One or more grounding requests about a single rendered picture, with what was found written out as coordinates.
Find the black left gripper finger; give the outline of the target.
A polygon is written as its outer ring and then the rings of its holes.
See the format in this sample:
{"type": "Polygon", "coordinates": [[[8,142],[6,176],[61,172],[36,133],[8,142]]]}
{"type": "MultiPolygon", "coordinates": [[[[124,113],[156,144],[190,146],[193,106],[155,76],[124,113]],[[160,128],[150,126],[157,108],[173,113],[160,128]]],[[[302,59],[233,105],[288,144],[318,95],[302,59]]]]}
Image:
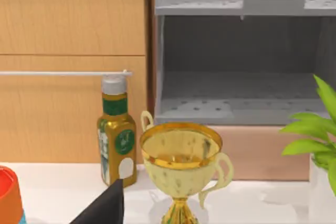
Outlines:
{"type": "Polygon", "coordinates": [[[123,180],[117,179],[69,224],[123,224],[123,180]]]}

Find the amber bottle with grey cap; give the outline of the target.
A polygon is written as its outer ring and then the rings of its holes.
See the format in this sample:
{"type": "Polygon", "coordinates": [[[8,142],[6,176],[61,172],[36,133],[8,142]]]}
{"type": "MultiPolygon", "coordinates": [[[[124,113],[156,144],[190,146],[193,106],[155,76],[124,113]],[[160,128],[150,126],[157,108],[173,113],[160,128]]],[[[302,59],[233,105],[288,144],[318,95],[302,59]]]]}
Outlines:
{"type": "Polygon", "coordinates": [[[120,179],[126,188],[137,179],[137,127],[128,113],[126,78],[103,77],[101,94],[102,116],[97,120],[101,177],[108,186],[120,179]]]}

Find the gold trophy cup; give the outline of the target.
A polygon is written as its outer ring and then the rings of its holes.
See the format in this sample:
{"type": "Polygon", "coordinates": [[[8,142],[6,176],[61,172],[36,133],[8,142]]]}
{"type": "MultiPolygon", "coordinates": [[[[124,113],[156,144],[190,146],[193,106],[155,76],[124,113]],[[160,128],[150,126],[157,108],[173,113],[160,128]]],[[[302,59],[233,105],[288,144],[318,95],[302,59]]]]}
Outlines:
{"type": "Polygon", "coordinates": [[[187,200],[198,195],[204,207],[207,195],[226,187],[234,167],[222,152],[223,140],[213,129],[191,122],[154,125],[148,111],[141,113],[140,148],[143,164],[156,187],[173,199],[161,224],[200,224],[187,200]]]}

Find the wooden drawer front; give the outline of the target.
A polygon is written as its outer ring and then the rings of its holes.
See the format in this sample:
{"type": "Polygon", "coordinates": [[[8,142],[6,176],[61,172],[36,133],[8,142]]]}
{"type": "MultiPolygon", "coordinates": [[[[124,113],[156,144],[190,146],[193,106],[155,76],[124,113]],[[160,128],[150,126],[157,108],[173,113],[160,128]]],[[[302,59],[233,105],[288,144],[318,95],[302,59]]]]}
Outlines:
{"type": "MultiPolygon", "coordinates": [[[[0,56],[0,71],[129,70],[129,112],[147,106],[144,56],[0,56]]],[[[100,78],[0,76],[0,162],[97,163],[100,78]]]]}

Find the orange cup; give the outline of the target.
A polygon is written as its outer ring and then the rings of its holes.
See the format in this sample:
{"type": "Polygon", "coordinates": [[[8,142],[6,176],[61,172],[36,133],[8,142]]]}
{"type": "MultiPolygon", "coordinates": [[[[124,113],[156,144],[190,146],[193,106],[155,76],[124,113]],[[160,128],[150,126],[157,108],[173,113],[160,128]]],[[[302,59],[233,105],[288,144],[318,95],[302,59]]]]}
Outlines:
{"type": "Polygon", "coordinates": [[[0,165],[0,224],[27,224],[16,173],[0,165]]]}

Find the wooden door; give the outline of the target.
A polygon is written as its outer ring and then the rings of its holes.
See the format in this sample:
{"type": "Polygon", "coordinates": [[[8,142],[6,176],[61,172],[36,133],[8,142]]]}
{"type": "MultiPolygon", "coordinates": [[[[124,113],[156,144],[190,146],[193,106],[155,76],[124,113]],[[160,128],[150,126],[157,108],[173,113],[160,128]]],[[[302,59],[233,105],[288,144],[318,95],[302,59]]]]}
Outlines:
{"type": "Polygon", "coordinates": [[[145,0],[0,0],[0,54],[145,53],[145,0]]]}

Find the green plant in white pot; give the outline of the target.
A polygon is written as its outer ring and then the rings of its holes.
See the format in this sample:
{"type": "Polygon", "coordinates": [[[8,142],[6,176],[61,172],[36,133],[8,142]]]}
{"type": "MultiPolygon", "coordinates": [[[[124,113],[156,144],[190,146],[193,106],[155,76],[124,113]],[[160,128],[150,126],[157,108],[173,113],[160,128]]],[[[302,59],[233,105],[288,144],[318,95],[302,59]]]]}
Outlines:
{"type": "Polygon", "coordinates": [[[336,224],[336,91],[317,75],[319,95],[328,117],[298,112],[280,132],[300,137],[287,144],[283,156],[309,155],[308,220],[336,224]]]}

